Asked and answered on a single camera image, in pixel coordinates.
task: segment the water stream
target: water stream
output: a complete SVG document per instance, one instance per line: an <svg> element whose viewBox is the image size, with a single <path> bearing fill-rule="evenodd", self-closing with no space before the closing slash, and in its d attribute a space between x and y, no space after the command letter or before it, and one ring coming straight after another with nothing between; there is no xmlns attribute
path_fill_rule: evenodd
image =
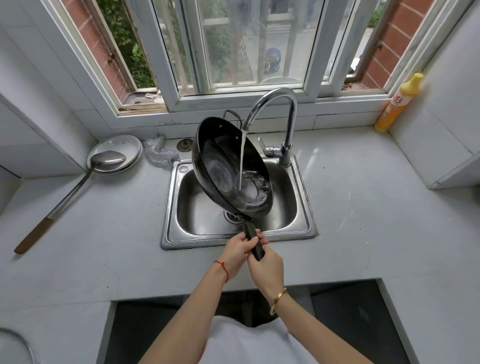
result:
<svg viewBox="0 0 480 364"><path fill-rule="evenodd" d="M240 185L239 190L241 190L241 174L243 169L243 148L245 147L245 140L247 139L247 130L241 130L241 148L240 148Z"/></svg>

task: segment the red brick wall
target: red brick wall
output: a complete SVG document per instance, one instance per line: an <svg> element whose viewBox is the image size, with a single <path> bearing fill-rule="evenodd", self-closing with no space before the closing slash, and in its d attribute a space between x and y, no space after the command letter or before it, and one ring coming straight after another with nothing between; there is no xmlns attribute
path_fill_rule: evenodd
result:
<svg viewBox="0 0 480 364"><path fill-rule="evenodd" d="M108 46L103 40L84 0L62 0L62 2L112 86L113 91L120 101L123 102L130 90L117 63L110 57Z"/></svg>
<svg viewBox="0 0 480 364"><path fill-rule="evenodd" d="M400 0L383 30L383 46L375 52L361 80L368 88L383 88L434 0Z"/></svg>

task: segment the faucet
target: faucet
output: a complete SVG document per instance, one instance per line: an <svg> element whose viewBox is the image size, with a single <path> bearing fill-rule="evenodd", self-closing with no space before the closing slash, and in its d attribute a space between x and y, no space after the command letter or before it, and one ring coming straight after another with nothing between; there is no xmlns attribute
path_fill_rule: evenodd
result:
<svg viewBox="0 0 480 364"><path fill-rule="evenodd" d="M297 118L298 102L295 93L286 87L276 88L263 95L250 110L247 118L243 122L241 128L245 131L253 125L258 113L272 100L279 97L286 97L290 102L290 110L288 112L287 131L285 132L285 141L282 146L266 146L262 138L258 138L258 143L262 148L264 154L268 158L278 158L278 164L282 167L288 167L290 165L291 149L292 149L292 136L293 126L295 125L295 119Z"/></svg>

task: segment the dish soap bottle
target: dish soap bottle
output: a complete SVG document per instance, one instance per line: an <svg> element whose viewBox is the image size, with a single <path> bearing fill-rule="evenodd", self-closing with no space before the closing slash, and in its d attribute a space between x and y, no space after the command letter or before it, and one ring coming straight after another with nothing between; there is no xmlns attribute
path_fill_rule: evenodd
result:
<svg viewBox="0 0 480 364"><path fill-rule="evenodd" d="M383 113L378 118L373 126L377 133L385 133L390 125L393 124L398 115L401 114L407 104L418 93L420 89L420 82L423 80L422 73L416 73L410 78L410 81L405 82L400 86L392 100L385 108Z"/></svg>

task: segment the countertop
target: countertop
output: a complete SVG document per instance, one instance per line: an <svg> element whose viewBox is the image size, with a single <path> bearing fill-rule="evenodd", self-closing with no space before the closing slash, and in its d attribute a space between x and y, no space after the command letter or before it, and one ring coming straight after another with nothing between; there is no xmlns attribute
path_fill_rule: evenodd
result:
<svg viewBox="0 0 480 364"><path fill-rule="evenodd" d="M283 133L262 137L279 144ZM421 364L477 363L478 189L427 190L391 137L370 127L295 132L293 152L320 234L271 243L285 284L382 278ZM110 301L188 294L222 250L160 249L170 171L142 158L124 173L94 175L42 240L15 257L80 178L25 181L0 217L0 326L24 334L42 363L95 363ZM225 285L252 288L246 267Z"/></svg>

